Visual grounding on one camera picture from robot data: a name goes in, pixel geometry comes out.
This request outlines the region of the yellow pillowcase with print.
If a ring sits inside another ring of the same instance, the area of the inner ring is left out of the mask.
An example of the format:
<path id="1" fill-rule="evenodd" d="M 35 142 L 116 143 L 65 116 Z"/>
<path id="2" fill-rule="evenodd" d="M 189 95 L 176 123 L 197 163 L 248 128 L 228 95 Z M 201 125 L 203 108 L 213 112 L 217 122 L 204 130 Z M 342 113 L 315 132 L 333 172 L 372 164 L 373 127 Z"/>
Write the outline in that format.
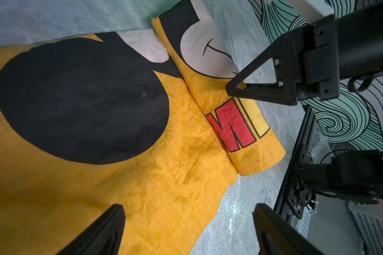
<path id="1" fill-rule="evenodd" d="M 0 48 L 0 255 L 55 255 L 112 205 L 118 254 L 187 254 L 239 176 L 285 150 L 202 1 L 151 29 Z"/>

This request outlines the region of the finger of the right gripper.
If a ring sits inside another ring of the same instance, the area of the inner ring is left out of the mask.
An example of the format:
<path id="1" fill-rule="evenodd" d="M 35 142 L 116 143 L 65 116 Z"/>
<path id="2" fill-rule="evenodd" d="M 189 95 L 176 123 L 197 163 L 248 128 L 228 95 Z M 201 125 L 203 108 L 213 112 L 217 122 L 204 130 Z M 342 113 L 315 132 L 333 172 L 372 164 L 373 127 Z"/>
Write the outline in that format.
<path id="1" fill-rule="evenodd" d="M 255 99 L 257 101 L 295 106 L 299 100 L 296 93 L 295 72 L 299 69 L 299 38 L 295 33 L 286 33 L 277 38 L 247 67 L 242 69 L 226 84 L 230 97 Z M 271 84 L 245 84 L 244 80 L 263 66 L 268 60 L 273 63 L 276 82 Z"/>

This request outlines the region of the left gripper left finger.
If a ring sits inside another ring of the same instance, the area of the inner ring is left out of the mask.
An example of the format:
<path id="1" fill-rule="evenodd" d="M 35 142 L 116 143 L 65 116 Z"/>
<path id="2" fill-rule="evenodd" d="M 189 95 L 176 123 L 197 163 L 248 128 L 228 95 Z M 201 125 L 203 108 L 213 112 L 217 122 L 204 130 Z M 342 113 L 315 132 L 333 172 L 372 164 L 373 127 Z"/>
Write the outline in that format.
<path id="1" fill-rule="evenodd" d="M 58 254 L 117 255 L 125 222 L 123 206 L 112 205 Z"/>

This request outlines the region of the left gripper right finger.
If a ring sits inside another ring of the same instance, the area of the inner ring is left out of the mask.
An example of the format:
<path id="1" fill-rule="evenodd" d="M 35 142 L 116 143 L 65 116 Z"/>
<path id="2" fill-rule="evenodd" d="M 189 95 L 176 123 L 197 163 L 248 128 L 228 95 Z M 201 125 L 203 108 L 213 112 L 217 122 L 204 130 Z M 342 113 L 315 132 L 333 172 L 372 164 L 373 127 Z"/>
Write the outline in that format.
<path id="1" fill-rule="evenodd" d="M 253 212 L 261 255 L 322 255 L 266 204 L 257 204 Z"/>

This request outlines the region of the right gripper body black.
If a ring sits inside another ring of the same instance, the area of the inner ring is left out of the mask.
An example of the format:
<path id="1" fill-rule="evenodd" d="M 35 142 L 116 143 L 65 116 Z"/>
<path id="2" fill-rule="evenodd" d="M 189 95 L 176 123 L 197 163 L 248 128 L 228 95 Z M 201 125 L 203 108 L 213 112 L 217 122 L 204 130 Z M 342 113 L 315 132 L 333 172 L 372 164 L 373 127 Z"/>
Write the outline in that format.
<path id="1" fill-rule="evenodd" d="M 327 16 L 290 33 L 299 38 L 299 101 L 335 99 L 344 79 L 349 80 L 349 91 L 362 92 L 383 76 L 383 1 L 340 18 Z"/>

